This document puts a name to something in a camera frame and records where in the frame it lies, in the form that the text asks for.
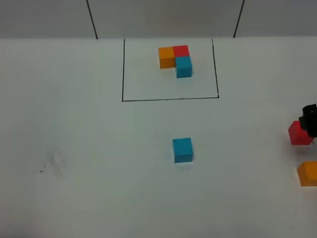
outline blue cube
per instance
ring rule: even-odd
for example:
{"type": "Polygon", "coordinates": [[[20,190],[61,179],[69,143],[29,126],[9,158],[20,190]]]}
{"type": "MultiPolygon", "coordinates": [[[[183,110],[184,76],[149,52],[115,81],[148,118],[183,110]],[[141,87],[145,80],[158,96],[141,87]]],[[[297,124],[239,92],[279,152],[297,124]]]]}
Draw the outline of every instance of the blue cube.
{"type": "Polygon", "coordinates": [[[176,77],[186,78],[193,74],[193,65],[190,56],[175,57],[176,77]]]}
{"type": "Polygon", "coordinates": [[[173,139],[174,163],[193,161],[193,146],[190,138],[173,139]]]}

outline block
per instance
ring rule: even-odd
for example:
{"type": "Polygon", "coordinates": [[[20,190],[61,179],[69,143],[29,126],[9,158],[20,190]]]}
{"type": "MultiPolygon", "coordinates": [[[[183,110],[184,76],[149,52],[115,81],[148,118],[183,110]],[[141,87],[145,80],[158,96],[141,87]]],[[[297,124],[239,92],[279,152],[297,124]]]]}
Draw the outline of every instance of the block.
{"type": "Polygon", "coordinates": [[[186,78],[193,74],[193,65],[190,56],[175,57],[176,62],[176,77],[186,78]]]}
{"type": "Polygon", "coordinates": [[[188,46],[173,46],[175,57],[189,56],[188,46]]]}
{"type": "Polygon", "coordinates": [[[294,121],[288,128],[288,134],[292,145],[309,145],[314,139],[309,137],[305,130],[301,129],[298,120],[294,121]]]}
{"type": "Polygon", "coordinates": [[[191,138],[173,139],[174,163],[193,161],[191,138]]]}
{"type": "Polygon", "coordinates": [[[175,56],[173,47],[164,47],[158,49],[159,67],[160,68],[174,68],[175,56]]]}
{"type": "Polygon", "coordinates": [[[297,173],[301,186],[317,186],[317,161],[303,162],[297,173]]]}

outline smudge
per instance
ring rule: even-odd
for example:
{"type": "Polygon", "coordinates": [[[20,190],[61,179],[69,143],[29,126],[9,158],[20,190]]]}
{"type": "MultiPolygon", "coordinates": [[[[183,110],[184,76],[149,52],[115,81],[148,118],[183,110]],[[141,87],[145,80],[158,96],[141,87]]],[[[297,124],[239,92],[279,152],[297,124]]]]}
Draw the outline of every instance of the smudge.
{"type": "Polygon", "coordinates": [[[55,147],[55,149],[52,152],[47,153],[47,160],[49,161],[53,172],[56,176],[63,176],[63,170],[65,168],[65,160],[59,151],[58,147],[55,147]]]}

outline stacked cubes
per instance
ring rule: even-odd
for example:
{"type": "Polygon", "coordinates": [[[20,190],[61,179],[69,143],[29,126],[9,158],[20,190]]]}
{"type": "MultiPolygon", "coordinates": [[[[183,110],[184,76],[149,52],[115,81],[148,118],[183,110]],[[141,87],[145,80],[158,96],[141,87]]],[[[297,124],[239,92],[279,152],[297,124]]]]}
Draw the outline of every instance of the stacked cubes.
{"type": "Polygon", "coordinates": [[[173,46],[158,49],[159,67],[176,67],[176,77],[191,77],[193,74],[193,65],[190,59],[188,46],[173,46]]]}

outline white wall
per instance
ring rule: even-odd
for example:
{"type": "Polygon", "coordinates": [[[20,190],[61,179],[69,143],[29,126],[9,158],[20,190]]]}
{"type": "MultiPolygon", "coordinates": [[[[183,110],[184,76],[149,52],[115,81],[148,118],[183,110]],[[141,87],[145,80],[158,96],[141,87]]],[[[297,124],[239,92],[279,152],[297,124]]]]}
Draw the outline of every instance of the white wall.
{"type": "Polygon", "coordinates": [[[315,0],[245,0],[236,37],[315,36],[315,0]]]}
{"type": "Polygon", "coordinates": [[[85,0],[7,0],[0,38],[94,38],[85,0]]]}
{"type": "Polygon", "coordinates": [[[232,37],[242,0],[90,0],[99,38],[232,37]]]}

